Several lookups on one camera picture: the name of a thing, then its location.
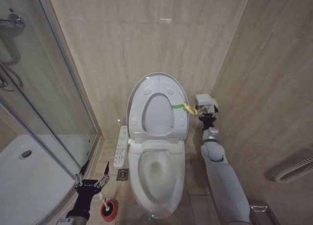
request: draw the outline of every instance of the bathroom floor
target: bathroom floor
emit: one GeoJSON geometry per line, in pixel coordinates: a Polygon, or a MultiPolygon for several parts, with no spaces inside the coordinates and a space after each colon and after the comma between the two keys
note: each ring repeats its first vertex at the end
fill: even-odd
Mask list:
{"type": "Polygon", "coordinates": [[[185,140],[186,167],[183,196],[176,211],[163,220],[149,221],[144,210],[134,198],[130,179],[116,181],[117,169],[113,167],[117,141],[105,141],[101,156],[93,175],[100,179],[109,161],[110,181],[102,190],[104,196],[116,198],[118,213],[114,221],[105,223],[100,215],[102,202],[95,195],[91,202],[88,225],[219,225],[213,200],[209,192],[208,181],[202,159],[198,158],[192,139],[185,140]]]}

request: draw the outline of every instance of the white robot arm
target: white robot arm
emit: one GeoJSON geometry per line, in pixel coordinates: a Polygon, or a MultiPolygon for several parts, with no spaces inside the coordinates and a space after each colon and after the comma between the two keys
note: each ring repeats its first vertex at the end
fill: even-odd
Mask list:
{"type": "Polygon", "coordinates": [[[206,164],[216,207],[229,225],[251,224],[250,208],[234,169],[228,164],[224,148],[218,144],[215,118],[205,114],[199,118],[203,124],[201,154],[206,164]]]}

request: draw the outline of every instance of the shower enclosure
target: shower enclosure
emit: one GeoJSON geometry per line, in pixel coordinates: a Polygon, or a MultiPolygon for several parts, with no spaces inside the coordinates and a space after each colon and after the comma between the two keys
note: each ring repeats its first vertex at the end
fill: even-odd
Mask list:
{"type": "Polygon", "coordinates": [[[39,0],[0,0],[1,224],[35,224],[99,137],[39,0]]]}

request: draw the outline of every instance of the toilet bowl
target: toilet bowl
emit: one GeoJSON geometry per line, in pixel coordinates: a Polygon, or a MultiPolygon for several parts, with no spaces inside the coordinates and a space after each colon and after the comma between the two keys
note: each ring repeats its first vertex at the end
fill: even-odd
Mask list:
{"type": "Polygon", "coordinates": [[[177,108],[182,103],[188,101],[181,85],[168,74],[152,73],[137,83],[127,104],[132,190],[157,218],[171,215],[182,196],[189,124],[188,112],[177,108]]]}

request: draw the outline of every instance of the shower drain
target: shower drain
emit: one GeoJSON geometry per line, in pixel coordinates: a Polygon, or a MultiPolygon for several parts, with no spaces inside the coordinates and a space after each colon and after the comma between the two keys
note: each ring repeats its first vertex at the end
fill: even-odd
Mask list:
{"type": "Polygon", "coordinates": [[[30,155],[31,155],[31,150],[27,150],[27,151],[22,153],[22,158],[29,157],[30,155]]]}
{"type": "Polygon", "coordinates": [[[126,181],[128,179],[128,169],[119,169],[117,171],[116,181],[126,181]]]}

